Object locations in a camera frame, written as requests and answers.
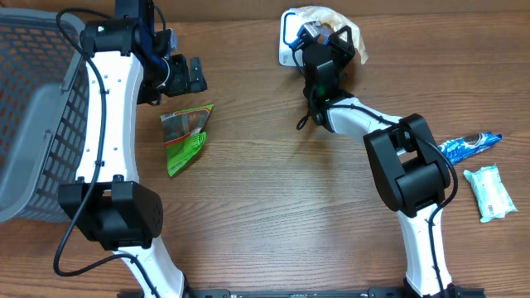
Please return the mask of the green red snack bag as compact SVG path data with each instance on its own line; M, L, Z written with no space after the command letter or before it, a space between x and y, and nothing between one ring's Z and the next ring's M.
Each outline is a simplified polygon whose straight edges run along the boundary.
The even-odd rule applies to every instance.
M170 177L175 176L202 149L207 138L204 127L213 109L213 104L207 104L160 116Z

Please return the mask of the blue snack bar wrapper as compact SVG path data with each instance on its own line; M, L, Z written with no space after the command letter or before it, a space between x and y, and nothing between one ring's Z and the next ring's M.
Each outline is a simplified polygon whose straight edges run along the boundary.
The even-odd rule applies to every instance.
M443 142L438 146L452 165L462 162L500 142L502 134L481 132Z

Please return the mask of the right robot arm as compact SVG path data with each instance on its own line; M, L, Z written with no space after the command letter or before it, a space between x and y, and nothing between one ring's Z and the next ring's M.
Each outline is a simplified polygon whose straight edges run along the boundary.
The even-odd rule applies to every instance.
M385 205L397 213L407 257L405 287L412 297L447 297L452 288L443 251L441 212L457 188L453 165L435 144L426 120L368 108L340 87L354 56L352 31L343 26L319 42L315 22L289 43L306 80L307 117L330 132L364 144L373 180Z

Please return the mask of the beige brown snack pouch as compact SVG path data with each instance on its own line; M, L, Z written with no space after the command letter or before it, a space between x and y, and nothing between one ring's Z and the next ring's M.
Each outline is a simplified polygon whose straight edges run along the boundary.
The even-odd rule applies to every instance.
M366 51L361 30L348 17L329 7L323 6L294 7L291 8L291 11L300 17L303 22L319 21L329 25L333 31L338 31L343 26L349 26L352 30L354 48L359 53L361 64L364 65L367 62L369 54Z

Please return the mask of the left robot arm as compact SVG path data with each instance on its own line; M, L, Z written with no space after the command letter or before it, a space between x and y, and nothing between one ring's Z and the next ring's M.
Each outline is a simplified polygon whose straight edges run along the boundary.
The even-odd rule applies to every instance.
M59 188L70 228L123 261L142 297L188 297L185 274L161 238L160 196L141 185L135 157L137 106L203 92L198 58L176 52L170 28L151 1L118 1L113 15L95 12L74 42L89 76L84 148L75 179Z

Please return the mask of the teal white snack packet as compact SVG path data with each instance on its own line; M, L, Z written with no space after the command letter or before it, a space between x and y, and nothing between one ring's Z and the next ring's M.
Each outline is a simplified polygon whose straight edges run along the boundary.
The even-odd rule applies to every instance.
M481 167L476 172L464 170L463 174L477 199L482 224L492 219L502 219L509 213L518 212L501 180L496 164Z

